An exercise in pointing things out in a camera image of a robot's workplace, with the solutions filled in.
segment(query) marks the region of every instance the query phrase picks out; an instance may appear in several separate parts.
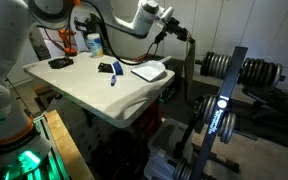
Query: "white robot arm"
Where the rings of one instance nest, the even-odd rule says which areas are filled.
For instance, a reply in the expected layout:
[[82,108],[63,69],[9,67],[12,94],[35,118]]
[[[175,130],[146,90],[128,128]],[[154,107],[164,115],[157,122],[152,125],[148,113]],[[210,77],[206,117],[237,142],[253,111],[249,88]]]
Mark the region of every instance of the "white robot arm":
[[[32,120],[11,97],[4,80],[23,49],[29,29],[38,25],[50,29],[66,27],[73,3],[79,1],[0,0],[0,178],[8,169],[22,167],[19,155],[43,159],[50,150],[50,143],[35,132]],[[115,17],[111,0],[82,3],[98,8],[107,25],[137,38],[145,38],[154,22],[162,28],[173,12],[173,8],[164,9],[153,0],[140,0],[133,21],[127,23]]]

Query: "floor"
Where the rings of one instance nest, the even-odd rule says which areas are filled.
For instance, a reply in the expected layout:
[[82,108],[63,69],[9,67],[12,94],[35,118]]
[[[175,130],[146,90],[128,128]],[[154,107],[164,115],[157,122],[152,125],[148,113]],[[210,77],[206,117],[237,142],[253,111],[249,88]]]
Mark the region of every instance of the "floor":
[[[191,92],[193,98],[198,94],[216,94],[218,91],[216,86],[221,84],[221,81],[212,78],[195,76],[194,79],[215,86],[210,88],[207,84],[195,84],[193,92]],[[40,115],[42,112],[33,100],[36,95],[31,88],[36,83],[41,83],[41,81],[34,80],[17,86],[16,90],[32,114]],[[232,97],[247,103],[253,102],[253,99],[241,93],[241,87],[239,86],[235,88]],[[176,119],[184,124],[189,122],[193,113],[192,108],[184,103],[183,93],[181,92],[178,92],[170,103],[161,104],[160,107],[163,110],[164,117]],[[196,142],[201,143],[203,136],[194,138]],[[208,162],[206,172],[211,173],[218,179],[288,179],[288,174],[285,174],[288,173],[288,148],[263,139],[252,141],[237,135],[233,136],[232,141],[232,145],[223,145],[219,143],[217,138],[213,150],[222,156],[239,162],[241,164],[241,174],[234,174],[214,162]]]

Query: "black metal frame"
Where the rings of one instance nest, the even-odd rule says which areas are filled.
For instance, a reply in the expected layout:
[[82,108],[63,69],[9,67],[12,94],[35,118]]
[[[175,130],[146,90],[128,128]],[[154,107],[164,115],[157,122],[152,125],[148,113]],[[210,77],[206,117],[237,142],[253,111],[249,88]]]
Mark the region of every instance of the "black metal frame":
[[200,153],[192,170],[190,180],[201,179],[203,176],[206,161],[210,156],[210,152],[217,135],[217,130],[219,125],[222,123],[226,106],[234,89],[247,49],[248,48],[239,46],[235,47],[234,49],[231,65],[220,89],[217,103],[213,111],[212,120],[207,128]]

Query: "bottle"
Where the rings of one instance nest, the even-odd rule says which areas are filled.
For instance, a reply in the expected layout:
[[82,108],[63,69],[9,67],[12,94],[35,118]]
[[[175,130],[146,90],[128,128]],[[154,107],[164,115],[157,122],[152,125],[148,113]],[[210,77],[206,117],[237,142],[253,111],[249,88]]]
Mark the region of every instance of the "bottle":
[[87,35],[87,44],[94,58],[104,56],[101,38],[98,33],[91,33]]

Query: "white tabletop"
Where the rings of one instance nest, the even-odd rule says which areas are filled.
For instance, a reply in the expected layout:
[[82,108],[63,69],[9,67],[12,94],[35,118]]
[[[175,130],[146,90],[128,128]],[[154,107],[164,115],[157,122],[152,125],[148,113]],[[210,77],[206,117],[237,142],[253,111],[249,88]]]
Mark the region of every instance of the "white tabletop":
[[111,64],[115,58],[92,58],[80,53],[74,64],[51,69],[49,60],[29,64],[24,71],[47,82],[54,90],[116,127],[129,126],[173,81],[174,72],[166,70],[154,82],[147,82],[131,72],[133,66],[121,64],[124,75],[111,86],[111,73],[99,73],[98,65]]

